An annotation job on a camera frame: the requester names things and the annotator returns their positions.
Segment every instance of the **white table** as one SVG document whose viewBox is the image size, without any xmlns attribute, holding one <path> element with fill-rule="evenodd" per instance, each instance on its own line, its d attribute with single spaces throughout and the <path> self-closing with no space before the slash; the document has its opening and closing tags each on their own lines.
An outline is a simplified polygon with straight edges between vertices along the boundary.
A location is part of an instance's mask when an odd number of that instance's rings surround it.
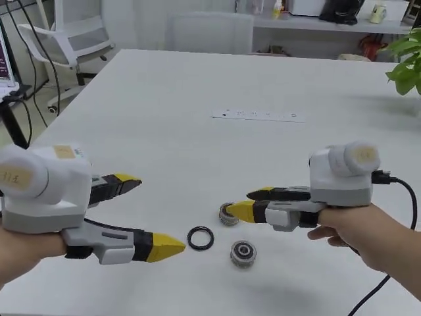
<svg viewBox="0 0 421 316">
<path fill-rule="evenodd" d="M 185 240 L 210 227 L 214 246 L 155 264 L 100 266 L 96 258 L 48 259 L 0 292 L 1 313 L 42 315 L 347 315 L 383 275 L 348 249 L 307 240 L 307 230 L 218 222 L 218 208 L 255 188 L 309 183 L 309 153 L 355 139 L 377 143 L 383 167 L 421 192 L 419 102 L 387 84 L 391 64 L 122 51 L 37 141 L 79 141 L 95 172 L 139 175 L 144 185 L 89 210 L 89 218 Z M 210 118 L 213 109 L 298 111 L 307 122 Z M 398 185 L 374 201 L 403 223 L 410 199 Z M 238 271 L 231 245 L 257 247 Z M 419 315 L 390 282 L 359 315 Z"/>
</svg>

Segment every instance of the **black rubber o-ring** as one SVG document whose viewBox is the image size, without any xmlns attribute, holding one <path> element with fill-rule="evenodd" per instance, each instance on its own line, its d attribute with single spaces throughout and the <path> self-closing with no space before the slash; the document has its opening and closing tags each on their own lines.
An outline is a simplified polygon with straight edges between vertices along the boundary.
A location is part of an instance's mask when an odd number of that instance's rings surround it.
<svg viewBox="0 0 421 316">
<path fill-rule="evenodd" d="M 196 232 L 206 232 L 209 235 L 209 237 L 210 237 L 209 243 L 207 245 L 204 245 L 204 246 L 195 245 L 191 241 L 191 237 L 193 237 L 193 235 Z M 187 242 L 189 243 L 189 246 L 192 247 L 196 251 L 208 250 L 210 247 L 213 246 L 214 241 L 215 241 L 215 236 L 214 236 L 213 232 L 209 228 L 204 227 L 204 226 L 198 226 L 198 227 L 192 228 L 189 231 L 189 234 L 187 235 Z"/>
</svg>

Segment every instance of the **bottle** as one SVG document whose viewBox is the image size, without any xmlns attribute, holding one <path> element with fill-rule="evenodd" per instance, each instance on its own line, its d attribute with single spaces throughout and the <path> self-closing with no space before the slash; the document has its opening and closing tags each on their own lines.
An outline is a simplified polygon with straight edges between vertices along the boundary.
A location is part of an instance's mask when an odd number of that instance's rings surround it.
<svg viewBox="0 0 421 316">
<path fill-rule="evenodd" d="M 386 4 L 384 1 L 379 1 L 374 5 L 373 12 L 370 17 L 370 22 L 376 24 L 382 23 L 386 17 L 386 14 Z"/>
<path fill-rule="evenodd" d="M 274 5 L 273 18 L 274 19 L 279 18 L 283 10 L 284 10 L 284 5 L 282 4 L 282 0 L 276 0 L 275 5 Z"/>
</svg>

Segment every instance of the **white chair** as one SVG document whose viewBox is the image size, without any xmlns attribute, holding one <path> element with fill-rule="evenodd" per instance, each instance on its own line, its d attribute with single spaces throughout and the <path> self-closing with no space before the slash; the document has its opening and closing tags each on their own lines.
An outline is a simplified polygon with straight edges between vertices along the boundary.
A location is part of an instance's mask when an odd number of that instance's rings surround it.
<svg viewBox="0 0 421 316">
<path fill-rule="evenodd" d="M 30 25 L 18 26 L 22 37 L 30 48 L 30 53 L 39 61 L 49 63 L 41 49 Z M 85 78 L 95 74 L 80 71 L 80 64 L 101 58 L 114 44 L 109 39 L 101 18 L 101 0 L 55 0 L 55 23 L 52 30 L 35 28 L 42 45 L 56 66 L 75 68 L 78 86 L 68 87 L 61 93 L 61 99 L 68 99 L 80 93 L 85 86 Z M 53 106 L 58 97 L 48 102 L 48 109 L 54 113 Z"/>
<path fill-rule="evenodd" d="M 194 53 L 246 55 L 253 48 L 254 17 L 248 14 L 194 12 L 173 14 L 166 49 Z"/>
</svg>

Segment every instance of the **computer screen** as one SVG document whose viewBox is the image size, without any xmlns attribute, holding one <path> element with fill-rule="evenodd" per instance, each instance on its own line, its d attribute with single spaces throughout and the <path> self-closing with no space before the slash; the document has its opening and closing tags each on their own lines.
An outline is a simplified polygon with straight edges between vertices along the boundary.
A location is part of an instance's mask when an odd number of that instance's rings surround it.
<svg viewBox="0 0 421 316">
<path fill-rule="evenodd" d="M 13 87 L 15 85 L 13 70 L 7 52 L 4 28 L 0 28 L 0 86 Z"/>
</svg>

